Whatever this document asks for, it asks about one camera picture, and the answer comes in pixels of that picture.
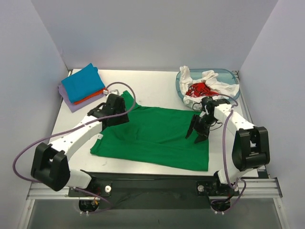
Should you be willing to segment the folded orange t shirt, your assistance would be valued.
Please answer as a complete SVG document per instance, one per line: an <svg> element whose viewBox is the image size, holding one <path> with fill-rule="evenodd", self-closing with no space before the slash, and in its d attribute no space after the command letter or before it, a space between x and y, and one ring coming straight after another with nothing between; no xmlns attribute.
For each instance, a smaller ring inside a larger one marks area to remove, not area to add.
<svg viewBox="0 0 305 229"><path fill-rule="evenodd" d="M103 97L103 91L104 91L104 89L105 89L105 88L102 88L102 89L100 89L100 90L98 90L98 91L96 91L96 92L94 92L94 93L92 93L92 94L90 94L90 95L84 97L83 99L74 102L73 104L74 104L74 105L79 105L79 104L82 104L82 103L84 103L84 102L88 102L88 101L91 101L91 100L94 100L94 99L95 99L95 100L96 100L96 99L99 99L99 98Z"/></svg>

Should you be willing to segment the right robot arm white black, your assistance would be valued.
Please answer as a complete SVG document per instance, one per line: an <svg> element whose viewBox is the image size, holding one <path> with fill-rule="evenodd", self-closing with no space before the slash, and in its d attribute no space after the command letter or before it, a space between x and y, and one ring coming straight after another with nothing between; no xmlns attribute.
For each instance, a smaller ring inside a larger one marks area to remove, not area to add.
<svg viewBox="0 0 305 229"><path fill-rule="evenodd" d="M197 133L195 143L208 139L210 128L217 121L223 124L223 168L215 173L211 189L221 195L228 186L236 189L238 180L246 173L270 162L269 135L265 127L245 120L227 99L205 97L201 101L202 113L192 116L186 138Z"/></svg>

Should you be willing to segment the aluminium frame rail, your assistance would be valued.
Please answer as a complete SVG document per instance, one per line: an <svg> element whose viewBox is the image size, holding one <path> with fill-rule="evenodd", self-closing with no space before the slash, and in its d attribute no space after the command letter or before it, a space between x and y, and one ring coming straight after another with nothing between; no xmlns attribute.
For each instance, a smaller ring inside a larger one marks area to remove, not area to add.
<svg viewBox="0 0 305 229"><path fill-rule="evenodd" d="M243 198L282 198L283 194L277 179L246 179ZM69 188L64 187L56 192L44 184L33 183L30 186L27 200L91 200L92 196L70 197Z"/></svg>

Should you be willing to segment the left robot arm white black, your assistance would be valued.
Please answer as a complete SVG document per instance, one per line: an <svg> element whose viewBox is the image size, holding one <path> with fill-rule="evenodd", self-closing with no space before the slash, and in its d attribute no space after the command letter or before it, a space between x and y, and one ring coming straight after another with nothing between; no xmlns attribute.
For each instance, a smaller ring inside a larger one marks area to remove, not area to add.
<svg viewBox="0 0 305 229"><path fill-rule="evenodd" d="M77 187L89 197L96 192L94 178L80 169L70 169L71 157L93 136L110 126L129 122L124 99L110 94L106 102L91 109L69 134L48 145L36 146L31 176L54 191Z"/></svg>

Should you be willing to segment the folded lilac t shirt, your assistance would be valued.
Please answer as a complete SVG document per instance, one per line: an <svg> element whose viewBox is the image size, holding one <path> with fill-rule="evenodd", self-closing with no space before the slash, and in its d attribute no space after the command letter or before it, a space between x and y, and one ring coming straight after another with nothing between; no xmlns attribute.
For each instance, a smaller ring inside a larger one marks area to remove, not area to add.
<svg viewBox="0 0 305 229"><path fill-rule="evenodd" d="M70 109L70 111L72 113L74 113L75 111L80 110L81 108L83 108L83 107L85 107L85 106L87 106L87 105L89 105L89 104L98 100L98 99L96 99L96 100L94 99L94 100L84 102L84 103L79 104L79 105L74 105L73 103L70 102L70 100L68 98L68 95L67 95L67 92L66 92L66 90L65 90L65 88L62 84L60 84L58 86L58 90L59 90L59 94L62 96L64 102L67 104L68 108Z"/></svg>

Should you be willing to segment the folded blue t shirt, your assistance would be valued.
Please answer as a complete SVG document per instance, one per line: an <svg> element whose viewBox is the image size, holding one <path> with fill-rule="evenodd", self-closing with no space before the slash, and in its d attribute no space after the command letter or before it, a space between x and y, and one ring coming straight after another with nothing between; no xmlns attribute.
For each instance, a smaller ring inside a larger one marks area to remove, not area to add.
<svg viewBox="0 0 305 229"><path fill-rule="evenodd" d="M77 103L84 98L105 89L105 85L98 74L98 69L94 67L92 63L63 79L61 84L66 90L71 103Z"/></svg>

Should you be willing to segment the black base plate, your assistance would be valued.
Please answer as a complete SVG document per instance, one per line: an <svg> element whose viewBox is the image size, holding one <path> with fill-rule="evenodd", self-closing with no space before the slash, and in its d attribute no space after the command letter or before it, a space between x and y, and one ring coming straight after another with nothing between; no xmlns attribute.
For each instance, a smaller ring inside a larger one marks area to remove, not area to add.
<svg viewBox="0 0 305 229"><path fill-rule="evenodd" d="M113 209L204 209L213 198L228 208L239 191L216 176L152 175L91 172L88 191L100 195Z"/></svg>

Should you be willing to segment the green t shirt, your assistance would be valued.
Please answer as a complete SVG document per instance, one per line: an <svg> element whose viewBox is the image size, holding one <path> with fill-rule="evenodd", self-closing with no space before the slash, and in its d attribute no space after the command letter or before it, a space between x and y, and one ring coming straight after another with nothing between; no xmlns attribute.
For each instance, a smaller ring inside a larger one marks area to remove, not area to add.
<svg viewBox="0 0 305 229"><path fill-rule="evenodd" d="M100 157L208 171L209 142L196 144L196 132L192 132L189 138L185 137L194 114L193 111L136 104L128 113L129 122L103 130L90 153Z"/></svg>

